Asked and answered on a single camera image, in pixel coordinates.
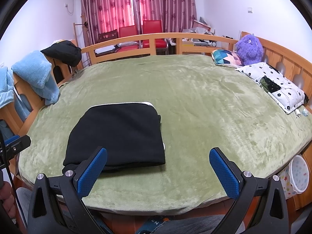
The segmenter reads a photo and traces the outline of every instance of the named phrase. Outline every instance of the red floral curtain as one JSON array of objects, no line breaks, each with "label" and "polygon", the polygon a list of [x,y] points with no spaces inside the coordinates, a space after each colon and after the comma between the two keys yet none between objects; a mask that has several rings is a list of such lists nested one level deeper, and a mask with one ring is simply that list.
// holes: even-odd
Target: red floral curtain
[{"label": "red floral curtain", "polygon": [[82,0],[82,5],[92,44],[98,42],[99,33],[134,24],[131,0]]},{"label": "red floral curtain", "polygon": [[143,20],[162,20],[164,32],[181,32],[196,19],[195,0],[133,0],[133,7],[139,30]]}]

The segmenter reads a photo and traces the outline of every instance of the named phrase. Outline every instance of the person's hand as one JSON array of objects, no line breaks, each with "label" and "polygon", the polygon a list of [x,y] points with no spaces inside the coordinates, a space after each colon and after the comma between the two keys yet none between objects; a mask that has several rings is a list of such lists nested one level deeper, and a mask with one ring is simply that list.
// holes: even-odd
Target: person's hand
[{"label": "person's hand", "polygon": [[3,207],[10,218],[15,218],[14,196],[11,194],[11,185],[9,182],[4,182],[4,186],[0,189],[0,200],[3,202]]}]

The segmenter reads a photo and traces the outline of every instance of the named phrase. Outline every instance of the geometric patterned pillow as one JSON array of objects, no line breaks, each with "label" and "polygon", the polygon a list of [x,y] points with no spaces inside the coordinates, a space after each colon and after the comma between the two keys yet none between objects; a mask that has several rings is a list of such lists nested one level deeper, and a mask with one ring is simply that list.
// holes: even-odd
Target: geometric patterned pillow
[{"label": "geometric patterned pillow", "polygon": [[211,53],[215,65],[229,68],[239,68],[243,62],[239,56],[229,50],[217,49]]}]

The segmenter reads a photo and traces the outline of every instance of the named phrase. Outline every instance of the plastic bucket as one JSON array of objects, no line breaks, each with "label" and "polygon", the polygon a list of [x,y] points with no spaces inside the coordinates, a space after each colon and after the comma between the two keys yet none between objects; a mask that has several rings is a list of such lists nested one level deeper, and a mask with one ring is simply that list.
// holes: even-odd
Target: plastic bucket
[{"label": "plastic bucket", "polygon": [[309,183],[308,166],[302,156],[296,155],[279,174],[286,199],[303,193]]}]

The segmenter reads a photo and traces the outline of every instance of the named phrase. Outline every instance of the plush toy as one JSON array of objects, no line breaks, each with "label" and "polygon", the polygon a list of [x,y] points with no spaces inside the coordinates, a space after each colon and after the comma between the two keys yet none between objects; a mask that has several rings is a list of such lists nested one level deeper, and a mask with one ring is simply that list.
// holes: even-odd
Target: plush toy
[{"label": "plush toy", "polygon": [[263,47],[260,40],[254,35],[248,34],[236,43],[236,54],[241,58],[244,66],[261,62]]}]

